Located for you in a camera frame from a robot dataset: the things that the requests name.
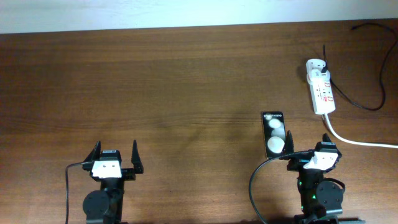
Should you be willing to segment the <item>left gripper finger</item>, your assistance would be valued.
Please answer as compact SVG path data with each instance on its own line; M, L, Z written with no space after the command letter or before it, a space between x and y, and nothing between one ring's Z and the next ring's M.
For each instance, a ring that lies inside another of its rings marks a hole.
M98 141L95 144L93 150L86 157L85 162L93 162L98 160L98 158L100 157L100 153L101 153L101 141Z
M133 141L131 163L136 174L144 173L144 166L142 165L141 158L137 148L137 141Z

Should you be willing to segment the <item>black smartphone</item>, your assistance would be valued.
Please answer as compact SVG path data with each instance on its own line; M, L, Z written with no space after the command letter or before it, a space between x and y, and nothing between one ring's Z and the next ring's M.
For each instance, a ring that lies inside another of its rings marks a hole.
M266 157L272 159L280 156L285 147L284 116L280 111L263 111L262 125Z

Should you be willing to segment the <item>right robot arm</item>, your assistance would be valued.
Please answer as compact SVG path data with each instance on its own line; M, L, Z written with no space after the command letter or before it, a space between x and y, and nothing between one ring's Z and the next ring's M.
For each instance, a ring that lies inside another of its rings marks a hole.
M342 154L327 134L314 149L296 152L288 157L288 171L298 172L297 188L301 200L301 215L295 223L338 223L343 213L345 184L325 174L332 171Z

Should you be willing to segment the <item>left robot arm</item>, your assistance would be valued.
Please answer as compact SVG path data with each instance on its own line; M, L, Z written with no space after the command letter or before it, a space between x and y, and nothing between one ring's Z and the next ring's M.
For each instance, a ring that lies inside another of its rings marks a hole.
M136 141L132 145L132 167L122 168L121 164L121 153L118 150L101 150L99 141L83 161L83 170L100 183L100 189L90 192L83 201L87 223L122 223L125 182L134 181L137 174L144 172Z

